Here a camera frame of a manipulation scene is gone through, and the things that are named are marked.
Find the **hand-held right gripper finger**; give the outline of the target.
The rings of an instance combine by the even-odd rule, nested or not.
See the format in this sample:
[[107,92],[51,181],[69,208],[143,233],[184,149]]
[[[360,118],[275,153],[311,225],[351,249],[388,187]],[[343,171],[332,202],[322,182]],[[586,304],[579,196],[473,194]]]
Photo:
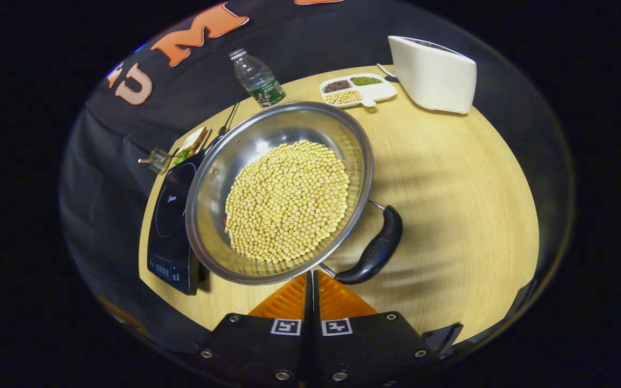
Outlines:
[[199,345],[196,368],[226,386],[297,387],[312,281],[310,274],[298,276],[249,314],[225,315]]
[[313,386],[405,387],[436,354],[397,311],[321,317],[320,276],[313,273]]

